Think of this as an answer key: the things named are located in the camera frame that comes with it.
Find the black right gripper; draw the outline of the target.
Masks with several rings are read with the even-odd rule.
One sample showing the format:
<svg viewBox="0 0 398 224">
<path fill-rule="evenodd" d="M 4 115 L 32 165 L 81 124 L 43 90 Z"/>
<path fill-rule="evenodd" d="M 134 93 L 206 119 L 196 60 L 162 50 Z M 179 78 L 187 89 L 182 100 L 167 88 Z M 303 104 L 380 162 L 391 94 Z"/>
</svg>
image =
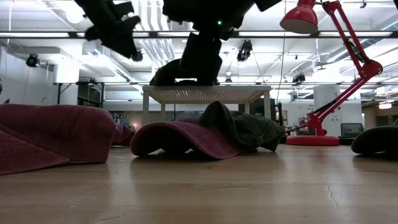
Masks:
<svg viewBox="0 0 398 224">
<path fill-rule="evenodd" d="M 191 22 L 201 34 L 190 33 L 178 66 L 179 78 L 196 78 L 196 85 L 218 85 L 221 41 L 239 28 L 254 0 L 164 0 L 168 20 Z"/>
</svg>

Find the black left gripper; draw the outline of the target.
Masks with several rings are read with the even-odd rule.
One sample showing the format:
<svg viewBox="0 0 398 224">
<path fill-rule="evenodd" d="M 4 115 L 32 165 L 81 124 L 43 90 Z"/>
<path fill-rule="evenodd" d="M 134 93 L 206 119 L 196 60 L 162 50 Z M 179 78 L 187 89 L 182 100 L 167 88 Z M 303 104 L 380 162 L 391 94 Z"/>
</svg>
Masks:
<svg viewBox="0 0 398 224">
<path fill-rule="evenodd" d="M 107 48 L 133 58 L 137 48 L 132 36 L 141 18 L 134 13 L 131 2 L 116 4 L 113 0 L 75 0 L 84 11 L 83 17 L 93 25 L 85 31 L 86 40 L 102 40 Z"/>
</svg>

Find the dark baseball cap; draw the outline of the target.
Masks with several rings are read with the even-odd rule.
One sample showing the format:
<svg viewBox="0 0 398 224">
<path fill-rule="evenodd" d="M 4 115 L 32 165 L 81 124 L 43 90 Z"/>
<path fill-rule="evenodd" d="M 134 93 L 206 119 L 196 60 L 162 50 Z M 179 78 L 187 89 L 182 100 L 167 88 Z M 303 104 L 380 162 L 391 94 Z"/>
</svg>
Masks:
<svg viewBox="0 0 398 224">
<path fill-rule="evenodd" d="M 275 151 L 285 133 L 282 126 L 269 118 L 230 111 L 219 101 L 210 103 L 199 120 L 205 126 L 217 128 L 242 148 L 263 147 Z"/>
<path fill-rule="evenodd" d="M 175 59 L 160 67 L 152 77 L 149 85 L 174 86 L 176 78 L 187 78 L 186 74 L 180 70 L 180 59 Z"/>
<path fill-rule="evenodd" d="M 357 154 L 385 152 L 398 156 L 398 119 L 392 124 L 362 132 L 352 142 L 351 150 Z"/>
</svg>

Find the maroon baseball cap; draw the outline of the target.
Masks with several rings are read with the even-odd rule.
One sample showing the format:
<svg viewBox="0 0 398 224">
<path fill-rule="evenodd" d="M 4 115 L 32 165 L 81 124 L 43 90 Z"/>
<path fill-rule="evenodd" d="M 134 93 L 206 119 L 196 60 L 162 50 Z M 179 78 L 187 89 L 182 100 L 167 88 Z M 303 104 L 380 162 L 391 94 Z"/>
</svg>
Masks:
<svg viewBox="0 0 398 224">
<path fill-rule="evenodd" d="M 239 147 L 221 131 L 194 119 L 149 123 L 131 140 L 131 152 L 136 156 L 146 156 L 159 149 L 177 155 L 191 149 L 217 160 L 239 154 Z"/>
<path fill-rule="evenodd" d="M 99 108 L 0 105 L 0 175 L 104 163 L 115 129 L 111 115 Z"/>
<path fill-rule="evenodd" d="M 132 129 L 125 124 L 117 123 L 111 145 L 129 147 L 135 133 L 135 129 Z"/>
</svg>

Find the white perforated metal rack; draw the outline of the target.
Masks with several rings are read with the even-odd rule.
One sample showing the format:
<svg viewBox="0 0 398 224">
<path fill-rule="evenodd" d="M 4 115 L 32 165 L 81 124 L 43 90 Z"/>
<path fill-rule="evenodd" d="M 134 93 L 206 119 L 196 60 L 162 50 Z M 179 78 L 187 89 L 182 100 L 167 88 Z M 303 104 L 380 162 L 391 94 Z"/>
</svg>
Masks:
<svg viewBox="0 0 398 224">
<path fill-rule="evenodd" d="M 249 105 L 264 98 L 264 116 L 271 117 L 271 87 L 266 85 L 225 85 L 225 86 L 144 86 L 142 102 L 142 124 L 149 123 L 149 99 L 160 104 L 160 119 L 165 120 L 167 104 L 210 104 L 220 101 L 223 104 L 244 105 L 244 111 L 250 112 Z"/>
</svg>

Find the black horizontal crossbar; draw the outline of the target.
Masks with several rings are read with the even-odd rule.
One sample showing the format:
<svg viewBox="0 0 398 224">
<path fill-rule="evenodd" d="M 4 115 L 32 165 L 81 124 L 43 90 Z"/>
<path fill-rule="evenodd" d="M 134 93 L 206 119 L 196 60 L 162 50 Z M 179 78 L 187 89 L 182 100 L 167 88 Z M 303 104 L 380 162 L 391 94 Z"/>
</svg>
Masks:
<svg viewBox="0 0 398 224">
<path fill-rule="evenodd" d="M 137 39 L 184 39 L 189 36 L 189 31 L 137 31 L 132 36 Z M 398 31 L 361 30 L 355 32 L 360 39 L 398 39 Z M 318 31 L 313 34 L 296 34 L 284 31 L 233 31 L 230 36 L 234 39 L 316 39 L 339 38 L 337 31 Z M 0 32 L 0 39 L 84 39 L 84 32 L 23 32 L 4 31 Z"/>
</svg>

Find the dark background cabinet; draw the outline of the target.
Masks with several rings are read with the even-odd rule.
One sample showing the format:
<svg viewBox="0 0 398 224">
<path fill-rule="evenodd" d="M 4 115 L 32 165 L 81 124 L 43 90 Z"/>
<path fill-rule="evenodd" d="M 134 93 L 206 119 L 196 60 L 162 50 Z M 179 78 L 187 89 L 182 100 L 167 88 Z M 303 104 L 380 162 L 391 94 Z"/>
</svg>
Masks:
<svg viewBox="0 0 398 224">
<path fill-rule="evenodd" d="M 270 99 L 271 106 L 271 118 L 275 119 L 276 116 L 276 104 L 275 99 Z M 259 98 L 249 105 L 249 112 L 251 115 L 264 116 L 264 99 Z"/>
</svg>

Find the red desk lamp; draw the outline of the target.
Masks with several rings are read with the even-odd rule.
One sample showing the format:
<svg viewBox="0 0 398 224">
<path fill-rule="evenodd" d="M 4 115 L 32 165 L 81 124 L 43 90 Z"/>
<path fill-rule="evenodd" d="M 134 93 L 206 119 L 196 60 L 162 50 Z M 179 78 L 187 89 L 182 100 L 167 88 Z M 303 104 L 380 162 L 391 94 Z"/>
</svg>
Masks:
<svg viewBox="0 0 398 224">
<path fill-rule="evenodd" d="M 313 34 L 317 32 L 318 17 L 313 10 L 316 4 L 316 0 L 298 0 L 296 7 L 291 9 L 281 20 L 281 28 L 296 34 Z M 324 11 L 331 17 L 343 41 L 343 45 L 346 47 L 359 73 L 359 78 L 334 100 L 308 114 L 309 120 L 305 123 L 305 126 L 315 130 L 314 136 L 287 136 L 285 143 L 289 145 L 338 146 L 340 139 L 336 136 L 328 136 L 326 134 L 326 130 L 322 128 L 323 120 L 368 80 L 383 72 L 382 65 L 366 55 L 340 2 L 325 1 L 321 5 Z"/>
</svg>

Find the dark computer monitor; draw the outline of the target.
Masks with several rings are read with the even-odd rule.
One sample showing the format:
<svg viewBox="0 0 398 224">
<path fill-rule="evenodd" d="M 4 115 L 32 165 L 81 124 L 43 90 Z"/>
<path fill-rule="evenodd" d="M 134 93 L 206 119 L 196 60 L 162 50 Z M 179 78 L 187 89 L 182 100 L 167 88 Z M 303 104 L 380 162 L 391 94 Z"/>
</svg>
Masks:
<svg viewBox="0 0 398 224">
<path fill-rule="evenodd" d="M 364 131 L 362 123 L 341 123 L 341 137 L 355 138 Z"/>
</svg>

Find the black background shelf frame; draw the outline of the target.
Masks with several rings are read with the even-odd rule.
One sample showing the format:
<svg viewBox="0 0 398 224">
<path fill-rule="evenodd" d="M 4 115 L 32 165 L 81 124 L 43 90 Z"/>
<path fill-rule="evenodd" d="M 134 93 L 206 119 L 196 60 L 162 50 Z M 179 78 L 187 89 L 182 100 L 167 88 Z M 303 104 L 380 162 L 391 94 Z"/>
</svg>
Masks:
<svg viewBox="0 0 398 224">
<path fill-rule="evenodd" d="M 81 105 L 102 108 L 104 103 L 104 82 L 78 81 L 54 83 L 57 87 L 58 105 Z"/>
</svg>

